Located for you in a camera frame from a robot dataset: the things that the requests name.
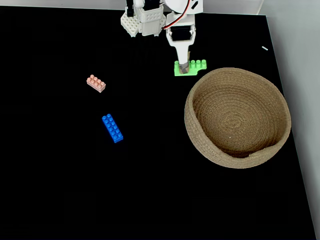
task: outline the woven basket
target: woven basket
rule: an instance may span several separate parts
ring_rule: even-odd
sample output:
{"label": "woven basket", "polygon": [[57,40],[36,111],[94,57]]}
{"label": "woven basket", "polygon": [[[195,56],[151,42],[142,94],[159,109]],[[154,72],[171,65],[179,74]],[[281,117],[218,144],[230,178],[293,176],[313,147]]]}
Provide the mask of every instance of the woven basket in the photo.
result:
{"label": "woven basket", "polygon": [[291,131],[288,105],[277,87],[238,68],[203,76],[187,97],[184,121],[191,142],[203,156],[234,169],[266,162]]}

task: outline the lego brick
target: lego brick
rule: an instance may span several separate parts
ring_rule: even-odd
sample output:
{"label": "lego brick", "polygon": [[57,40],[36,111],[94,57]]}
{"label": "lego brick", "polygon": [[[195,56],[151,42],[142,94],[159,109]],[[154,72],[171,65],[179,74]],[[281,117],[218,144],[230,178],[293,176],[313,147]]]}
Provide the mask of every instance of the lego brick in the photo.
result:
{"label": "lego brick", "polygon": [[174,62],[174,75],[175,76],[196,76],[198,71],[207,69],[207,61],[206,60],[192,60],[189,62],[189,72],[181,73],[179,70],[179,62]]}
{"label": "lego brick", "polygon": [[88,77],[86,83],[97,90],[99,93],[101,93],[106,88],[106,84],[94,75]]}
{"label": "lego brick", "polygon": [[124,136],[120,132],[120,130],[119,130],[118,126],[116,125],[116,122],[114,121],[111,114],[103,116],[102,121],[103,121],[106,129],[108,130],[110,136],[112,137],[114,143],[117,143],[117,142],[121,141],[122,139],[124,139]]}

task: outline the small white object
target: small white object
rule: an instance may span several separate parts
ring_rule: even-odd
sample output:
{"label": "small white object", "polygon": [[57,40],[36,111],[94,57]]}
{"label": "small white object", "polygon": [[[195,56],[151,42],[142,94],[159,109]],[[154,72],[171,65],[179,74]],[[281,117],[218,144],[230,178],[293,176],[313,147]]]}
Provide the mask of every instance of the small white object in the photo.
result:
{"label": "small white object", "polygon": [[144,0],[134,0],[134,6],[137,9],[143,8],[145,6],[145,1]]}

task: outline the black table surface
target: black table surface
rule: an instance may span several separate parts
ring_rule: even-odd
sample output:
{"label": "black table surface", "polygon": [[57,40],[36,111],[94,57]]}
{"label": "black table surface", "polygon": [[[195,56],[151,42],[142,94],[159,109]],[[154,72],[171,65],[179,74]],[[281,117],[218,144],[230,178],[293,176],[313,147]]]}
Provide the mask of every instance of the black table surface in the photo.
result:
{"label": "black table surface", "polygon": [[[266,163],[231,169],[203,157],[185,128],[188,93],[212,70],[251,71],[283,92],[266,17],[196,15],[190,59],[205,59],[207,70],[175,77],[165,33],[130,37],[123,12],[0,7],[1,32],[26,60],[10,95],[32,106],[22,121],[32,157],[19,166],[40,186],[0,234],[314,239],[292,133]],[[87,85],[91,74],[106,83],[102,93]],[[116,144],[108,113],[124,136]]]}

